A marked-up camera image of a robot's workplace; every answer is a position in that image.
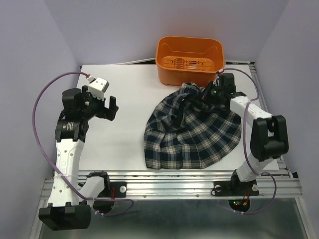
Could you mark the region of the navy plaid pleated skirt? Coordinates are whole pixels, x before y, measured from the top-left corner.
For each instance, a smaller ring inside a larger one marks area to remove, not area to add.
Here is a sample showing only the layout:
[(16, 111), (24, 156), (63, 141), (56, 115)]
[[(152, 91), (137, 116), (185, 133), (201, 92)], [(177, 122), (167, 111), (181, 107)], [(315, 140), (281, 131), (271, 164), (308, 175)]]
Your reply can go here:
[(155, 107), (144, 132), (148, 169), (204, 169), (240, 142), (241, 118), (222, 104), (209, 104), (205, 91), (183, 83)]

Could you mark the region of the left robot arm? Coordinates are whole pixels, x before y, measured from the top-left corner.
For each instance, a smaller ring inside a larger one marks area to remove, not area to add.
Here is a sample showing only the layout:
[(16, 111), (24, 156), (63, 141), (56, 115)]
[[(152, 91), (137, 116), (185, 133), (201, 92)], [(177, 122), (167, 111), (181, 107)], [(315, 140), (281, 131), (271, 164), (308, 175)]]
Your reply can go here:
[(47, 206), (38, 214), (53, 231), (88, 228), (95, 199), (114, 195), (106, 172), (90, 173), (81, 190), (76, 189), (88, 121), (93, 117), (112, 121), (118, 110), (115, 97), (110, 97), (109, 107), (105, 107), (107, 88), (108, 84), (99, 83), (62, 93), (63, 110), (55, 129), (57, 171)]

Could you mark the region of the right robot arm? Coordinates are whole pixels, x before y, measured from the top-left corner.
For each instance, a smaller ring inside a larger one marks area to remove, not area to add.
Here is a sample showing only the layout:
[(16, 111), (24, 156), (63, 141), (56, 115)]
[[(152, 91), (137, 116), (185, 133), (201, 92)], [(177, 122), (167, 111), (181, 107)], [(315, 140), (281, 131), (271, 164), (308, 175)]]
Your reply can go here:
[(215, 191), (219, 194), (257, 191), (256, 177), (264, 172), (269, 163), (289, 150), (286, 119), (262, 110), (243, 92), (238, 92), (232, 73), (219, 72), (217, 75), (217, 82), (208, 84), (203, 99), (221, 103), (231, 113), (240, 116), (243, 127), (251, 127), (251, 137), (250, 151), (244, 151), (244, 163), (233, 172), (230, 181), (215, 182)]

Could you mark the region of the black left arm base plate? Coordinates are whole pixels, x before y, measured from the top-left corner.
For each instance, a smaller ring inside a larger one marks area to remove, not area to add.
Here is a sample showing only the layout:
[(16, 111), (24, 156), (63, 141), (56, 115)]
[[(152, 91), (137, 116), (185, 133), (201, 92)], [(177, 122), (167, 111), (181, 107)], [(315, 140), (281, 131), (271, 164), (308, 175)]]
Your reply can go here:
[(122, 182), (112, 182), (110, 183), (110, 189), (102, 191), (98, 198), (110, 197), (110, 198), (125, 198), (127, 191), (127, 183)]

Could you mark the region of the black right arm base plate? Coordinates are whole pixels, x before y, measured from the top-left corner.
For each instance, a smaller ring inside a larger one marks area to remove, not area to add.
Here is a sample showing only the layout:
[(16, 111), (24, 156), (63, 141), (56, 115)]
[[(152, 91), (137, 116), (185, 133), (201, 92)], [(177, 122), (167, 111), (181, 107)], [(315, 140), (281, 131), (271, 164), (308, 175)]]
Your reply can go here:
[(216, 197), (241, 197), (241, 196), (259, 196), (259, 190), (253, 186), (257, 182), (239, 182), (232, 183), (231, 181), (215, 181), (211, 189), (211, 195)]

